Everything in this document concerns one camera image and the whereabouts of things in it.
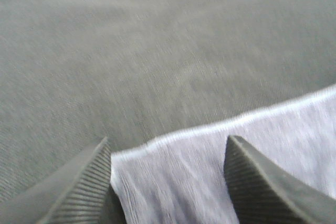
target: gray fabric surface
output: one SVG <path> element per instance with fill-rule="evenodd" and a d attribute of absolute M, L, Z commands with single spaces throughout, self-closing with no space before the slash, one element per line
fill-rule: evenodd
<path fill-rule="evenodd" d="M 0 201 L 114 151 L 336 83 L 335 0 L 0 0 Z"/>
<path fill-rule="evenodd" d="M 111 183 L 128 224 L 238 223 L 223 163 L 241 135 L 284 170 L 336 199 L 336 86 L 112 154 Z"/>

